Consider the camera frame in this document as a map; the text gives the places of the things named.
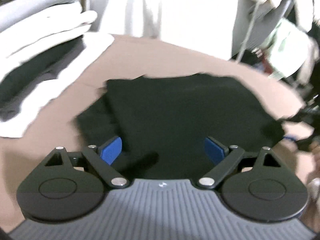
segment silver screw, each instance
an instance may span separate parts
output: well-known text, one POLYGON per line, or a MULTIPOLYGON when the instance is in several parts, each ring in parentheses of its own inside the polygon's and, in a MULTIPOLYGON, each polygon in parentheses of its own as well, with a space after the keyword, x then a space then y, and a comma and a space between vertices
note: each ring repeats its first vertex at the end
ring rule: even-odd
POLYGON ((199 179, 199 183, 203 186, 212 186, 214 184, 213 178, 201 178, 199 179))
POLYGON ((111 183, 115 186, 124 186, 127 184, 127 180, 125 178, 114 178, 111 180, 111 183))

